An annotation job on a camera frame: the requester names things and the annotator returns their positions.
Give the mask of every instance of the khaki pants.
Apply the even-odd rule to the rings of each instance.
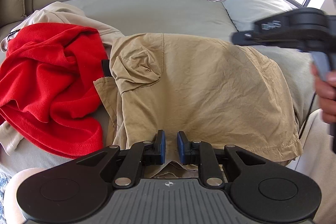
[[[330,149],[332,137],[327,134],[329,127],[321,120],[320,113],[321,110],[316,110],[309,116],[301,138],[304,154],[288,168],[313,178],[320,186],[322,203],[314,218],[316,224],[336,224],[336,155]],[[16,202],[16,191],[23,180],[42,170],[23,170],[10,180],[4,196],[7,224],[25,221]]]

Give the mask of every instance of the finger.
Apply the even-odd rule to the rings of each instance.
[[[319,97],[319,106],[323,112],[330,115],[336,115],[336,102],[334,100]]]
[[[322,120],[326,123],[335,123],[336,122],[336,116],[330,115],[328,113],[322,112]]]
[[[335,100],[336,90],[328,83],[322,81],[319,77],[315,77],[315,90],[319,97]]]
[[[330,85],[336,87],[336,71],[331,71],[327,74],[327,81]]]
[[[315,66],[314,63],[312,63],[310,65],[310,71],[311,71],[311,74],[314,75],[314,76],[318,76],[319,75],[319,72],[318,72],[318,70],[317,70],[317,68],[316,68],[316,66]]]

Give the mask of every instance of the red fleece fabric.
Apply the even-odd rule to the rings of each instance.
[[[107,59],[96,29],[37,23],[10,40],[0,67],[0,115],[27,140],[76,158],[102,148],[92,117],[101,104],[93,81]]]

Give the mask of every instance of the gray ribbed plate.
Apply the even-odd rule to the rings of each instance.
[[[116,191],[101,211],[78,223],[260,224],[239,213],[224,192],[206,189],[197,179],[142,179],[136,187]]]

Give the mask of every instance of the pile of clothes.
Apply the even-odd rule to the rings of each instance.
[[[149,177],[169,163],[175,169],[166,173],[183,176],[178,131],[277,162],[302,153],[286,80],[253,48],[181,34],[125,37],[60,2],[35,11],[0,46],[8,48],[0,67],[0,142],[7,153],[24,137],[75,158],[103,144],[130,148],[159,129],[166,133],[166,163],[150,166]],[[88,117],[101,103],[110,119],[105,140]]]

